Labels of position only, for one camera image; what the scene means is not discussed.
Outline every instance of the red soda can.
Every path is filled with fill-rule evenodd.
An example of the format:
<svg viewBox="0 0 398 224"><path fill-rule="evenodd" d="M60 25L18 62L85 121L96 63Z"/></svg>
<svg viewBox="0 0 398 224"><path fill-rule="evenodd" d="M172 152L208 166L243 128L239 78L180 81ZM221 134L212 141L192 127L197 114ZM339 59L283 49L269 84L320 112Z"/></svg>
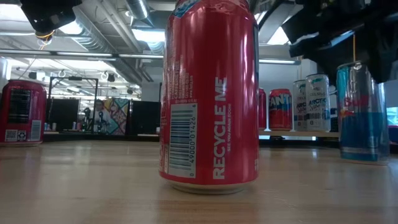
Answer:
<svg viewBox="0 0 398 224"><path fill-rule="evenodd" d="M165 35L160 175L187 192L240 191L257 178L259 154L258 31L248 3L180 0Z"/></svg>
<svg viewBox="0 0 398 224"><path fill-rule="evenodd" d="M288 89L272 90L269 93L269 129L292 130L292 94Z"/></svg>
<svg viewBox="0 0 398 224"><path fill-rule="evenodd" d="M262 88L259 89L259 129L267 129L267 95Z"/></svg>
<svg viewBox="0 0 398 224"><path fill-rule="evenodd" d="M46 91L40 83L9 80L2 90L1 146L36 146L43 141Z"/></svg>

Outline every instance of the wooden table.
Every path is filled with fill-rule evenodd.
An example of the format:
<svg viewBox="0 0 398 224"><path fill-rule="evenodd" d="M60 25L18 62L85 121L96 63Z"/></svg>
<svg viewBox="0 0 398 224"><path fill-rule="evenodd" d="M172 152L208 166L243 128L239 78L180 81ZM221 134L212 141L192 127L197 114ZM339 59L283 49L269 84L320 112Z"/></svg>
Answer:
<svg viewBox="0 0 398 224"><path fill-rule="evenodd" d="M343 162L336 149L261 151L259 179L193 195L158 173L153 142L53 142L0 149L0 223L398 223L398 160Z"/></svg>

